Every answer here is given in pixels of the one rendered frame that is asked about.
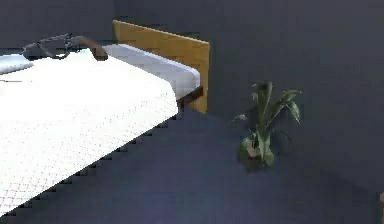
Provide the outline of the white bed with wooden headboard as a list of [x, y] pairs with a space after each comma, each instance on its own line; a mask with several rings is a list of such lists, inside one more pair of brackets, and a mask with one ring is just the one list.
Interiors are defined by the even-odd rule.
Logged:
[[114, 44], [127, 44], [197, 69], [201, 84], [177, 99], [171, 84], [89, 49], [42, 58], [0, 75], [0, 219], [106, 158], [189, 105], [207, 110], [210, 44], [122, 21]]

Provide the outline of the white pillow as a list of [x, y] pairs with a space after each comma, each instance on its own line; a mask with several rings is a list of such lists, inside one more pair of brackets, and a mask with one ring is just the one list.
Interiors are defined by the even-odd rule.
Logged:
[[180, 62], [127, 44], [106, 45], [103, 49], [109, 56], [168, 81], [177, 99], [186, 96], [201, 84], [200, 72]]

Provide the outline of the green potted house plant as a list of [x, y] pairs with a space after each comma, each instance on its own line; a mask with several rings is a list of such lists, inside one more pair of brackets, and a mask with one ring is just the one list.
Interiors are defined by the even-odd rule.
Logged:
[[272, 127], [274, 120], [283, 110], [288, 110], [295, 121], [301, 123], [301, 110], [295, 98], [300, 90], [283, 90], [272, 102], [273, 83], [258, 82], [252, 85], [252, 99], [256, 103], [256, 121], [254, 129], [248, 129], [249, 134], [242, 138], [237, 151], [237, 160], [247, 172], [274, 166], [275, 154], [271, 149], [271, 136], [276, 133]]

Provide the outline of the pale blue pillow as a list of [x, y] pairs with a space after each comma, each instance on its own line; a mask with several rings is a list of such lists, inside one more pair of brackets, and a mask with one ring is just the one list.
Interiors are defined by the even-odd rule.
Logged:
[[0, 56], [0, 75], [7, 74], [33, 66], [33, 63], [20, 54]]

